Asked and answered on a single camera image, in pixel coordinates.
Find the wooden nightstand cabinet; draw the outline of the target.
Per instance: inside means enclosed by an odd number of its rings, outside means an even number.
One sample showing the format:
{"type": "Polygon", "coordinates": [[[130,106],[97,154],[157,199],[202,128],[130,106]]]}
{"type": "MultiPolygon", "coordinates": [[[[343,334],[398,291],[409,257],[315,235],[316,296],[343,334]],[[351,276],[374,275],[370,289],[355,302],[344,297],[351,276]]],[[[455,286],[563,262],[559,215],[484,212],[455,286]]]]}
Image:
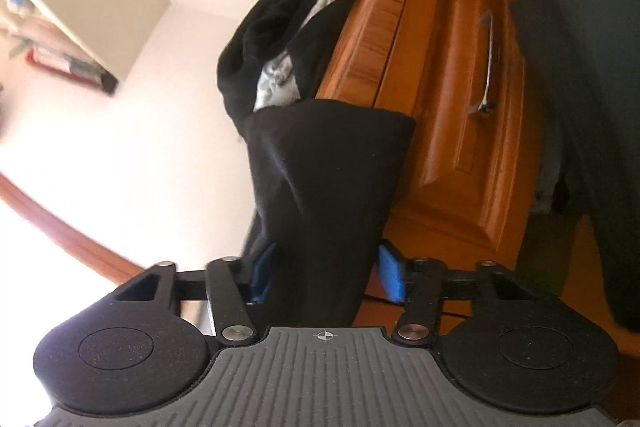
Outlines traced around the wooden nightstand cabinet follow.
{"type": "Polygon", "coordinates": [[[544,103],[515,37],[514,0],[357,0],[318,91],[414,119],[384,235],[405,256],[454,269],[513,268],[532,205],[544,103]],[[469,115],[485,80],[495,17],[488,115],[469,115]]]}

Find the black garment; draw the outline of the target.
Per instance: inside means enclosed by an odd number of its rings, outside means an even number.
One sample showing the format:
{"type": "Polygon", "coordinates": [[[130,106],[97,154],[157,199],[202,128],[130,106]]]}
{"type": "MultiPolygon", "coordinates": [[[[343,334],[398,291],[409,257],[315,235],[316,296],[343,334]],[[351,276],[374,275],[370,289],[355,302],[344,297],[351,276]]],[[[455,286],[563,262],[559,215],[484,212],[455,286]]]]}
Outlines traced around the black garment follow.
{"type": "Polygon", "coordinates": [[[260,331],[352,324],[415,127],[401,113],[331,100],[247,118],[256,213],[243,256],[277,248],[266,299],[250,307],[260,331]]]}

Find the row of books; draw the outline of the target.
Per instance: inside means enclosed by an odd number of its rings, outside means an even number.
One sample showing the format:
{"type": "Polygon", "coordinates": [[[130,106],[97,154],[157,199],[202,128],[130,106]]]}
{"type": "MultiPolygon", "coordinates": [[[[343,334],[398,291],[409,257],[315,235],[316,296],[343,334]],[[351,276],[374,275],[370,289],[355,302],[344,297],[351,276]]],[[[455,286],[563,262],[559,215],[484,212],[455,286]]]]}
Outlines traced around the row of books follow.
{"type": "Polygon", "coordinates": [[[1,0],[1,35],[14,41],[9,57],[113,95],[119,81],[49,20],[32,0],[1,0]]]}

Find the black and grey clothes pile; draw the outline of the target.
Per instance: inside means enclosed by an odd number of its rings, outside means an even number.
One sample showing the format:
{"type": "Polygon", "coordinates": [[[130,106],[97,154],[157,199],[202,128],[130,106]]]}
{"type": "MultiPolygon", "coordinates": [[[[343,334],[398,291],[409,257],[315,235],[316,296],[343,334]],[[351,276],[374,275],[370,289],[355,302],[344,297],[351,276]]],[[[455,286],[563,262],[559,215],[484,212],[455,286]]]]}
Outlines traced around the black and grey clothes pile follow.
{"type": "Polygon", "coordinates": [[[236,131],[255,112],[312,98],[356,0],[258,0],[220,54],[218,89],[236,131]]]}

